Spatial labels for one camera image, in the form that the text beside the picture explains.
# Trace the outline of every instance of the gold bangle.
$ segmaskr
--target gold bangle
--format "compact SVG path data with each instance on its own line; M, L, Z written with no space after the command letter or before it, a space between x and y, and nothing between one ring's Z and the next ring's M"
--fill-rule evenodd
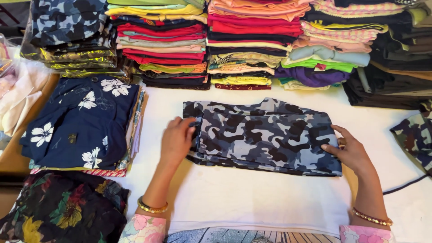
M166 211L168 211L168 203L166 203L165 206L163 206L162 208L152 208L152 207L145 205L143 203L143 201L141 200L142 198L143 198L142 196L140 196L140 198L138 198L138 207L141 208L142 210L144 210L148 213L152 213L152 214L161 214L161 213L165 213Z
M364 220L370 221L370 222L375 223L375 224L380 224L380 225L385 225L385 226L392 226L393 225L393 221L391 219L382 220L379 218L374 218L374 217L371 217L371 216L368 216L366 214L359 212L356 208L353 208L353 214L355 216L358 216Z

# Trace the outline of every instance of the white table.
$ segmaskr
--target white table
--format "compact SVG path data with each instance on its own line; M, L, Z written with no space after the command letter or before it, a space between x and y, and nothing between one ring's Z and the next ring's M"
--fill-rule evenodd
M135 202L145 192L154 173L165 126L175 116L182 116L183 101L256 104L265 97L271 97L300 107L324 111L334 124L345 127L364 144L378 171L383 190L393 189L424 175L420 167L402 151L389 131L418 111L352 107L342 87L325 91L284 91L274 84L272 88L257 91L219 90L214 87L208 91L145 88L149 100L144 112L139 152L126 177L111 178L132 191L127 217L132 217L136 209ZM205 225L301 232L302 229L296 229L296 223L299 222L301 225L309 225L309 231L328 231L334 235L338 232L336 225L348 222L347 211L352 201L349 184L356 187L353 186L356 179L346 170L343 173L344 176L340 178L316 178L198 166L184 161L171 184L168 202L173 212L169 229L173 232L203 228L202 225ZM431 242L431 192L432 180L427 178L384 196L388 215L395 223L392 230L398 242ZM284 208L295 205L293 202L284 204L287 195L288 200L302 200L300 207L285 210ZM231 207L219 208L227 200ZM342 207L335 208L332 205L335 201L340 201ZM217 211L218 215L208 213L209 211ZM240 211L243 215L234 222L223 222L233 211ZM311 213L320 220L308 221ZM269 214L274 215L274 220L263 219ZM195 222L182 222L186 219Z

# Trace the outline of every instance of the sleeve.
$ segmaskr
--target sleeve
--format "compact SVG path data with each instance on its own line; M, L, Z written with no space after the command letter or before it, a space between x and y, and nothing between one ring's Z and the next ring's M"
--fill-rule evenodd
M381 242L396 243L393 232L372 227L340 226L341 243Z
M166 219L135 214L124 227L118 243L162 243Z

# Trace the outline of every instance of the hand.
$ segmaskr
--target hand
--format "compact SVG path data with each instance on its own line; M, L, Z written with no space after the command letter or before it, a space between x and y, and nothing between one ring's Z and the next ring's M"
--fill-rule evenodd
M355 139L345 128L331 125L331 128L340 132L343 137L337 139L339 145L344 145L342 149L338 149L331 145L321 145L321 148L338 157L342 163L348 166L358 176L362 173L368 173L371 169L375 169L368 154L357 139Z
M176 117L168 123L162 136L161 163L177 166L186 157L192 145L192 134L195 127L189 127L195 118L181 119Z

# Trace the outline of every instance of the black cable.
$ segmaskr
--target black cable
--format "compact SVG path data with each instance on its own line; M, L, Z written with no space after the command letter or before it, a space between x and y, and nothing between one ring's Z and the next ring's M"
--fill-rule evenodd
M411 182L409 182L409 183L407 183L407 184L405 184L405 185L403 185L403 186L401 186L401 187L398 187L398 188L393 189L393 190L390 190L390 191L383 192L382 194L383 194L383 195L387 195L387 194L390 194L390 193L393 193L393 192L397 192L397 191L402 190L402 189L404 189L405 187L407 187L407 186L409 186L409 185L412 185L412 184L414 184L414 183L417 183L417 182L419 182L419 181L421 181L421 180L423 180L424 178L429 177L429 176L432 176L432 175L430 175L430 174L425 174L424 176L422 176L422 177L420 177L420 178L418 178L418 179L416 179L416 180L413 180L413 181L411 181Z

